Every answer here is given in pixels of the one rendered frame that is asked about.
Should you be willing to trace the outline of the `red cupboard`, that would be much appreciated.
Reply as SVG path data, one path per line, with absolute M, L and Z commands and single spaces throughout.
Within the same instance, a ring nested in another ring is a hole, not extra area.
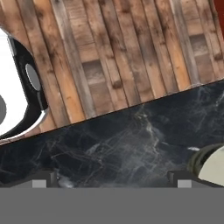
M 224 0 L 214 0 L 214 5 L 218 13 L 220 24 L 224 25 Z

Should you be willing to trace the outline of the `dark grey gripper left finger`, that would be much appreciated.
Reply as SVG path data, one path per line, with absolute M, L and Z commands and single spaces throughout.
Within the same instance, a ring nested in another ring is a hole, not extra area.
M 57 173 L 55 171 L 39 171 L 27 178 L 3 185 L 3 188 L 55 188 Z

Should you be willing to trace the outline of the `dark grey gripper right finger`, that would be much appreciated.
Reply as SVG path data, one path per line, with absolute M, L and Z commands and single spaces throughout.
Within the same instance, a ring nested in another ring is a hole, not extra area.
M 167 178 L 171 185 L 177 188 L 222 188 L 222 185 L 202 180 L 189 171 L 168 171 Z

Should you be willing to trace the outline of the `dark green bowl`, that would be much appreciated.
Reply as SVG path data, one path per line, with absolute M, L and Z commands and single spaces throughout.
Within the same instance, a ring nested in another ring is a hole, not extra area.
M 187 170 L 201 180 L 224 187 L 224 143 L 211 144 L 195 151 Z

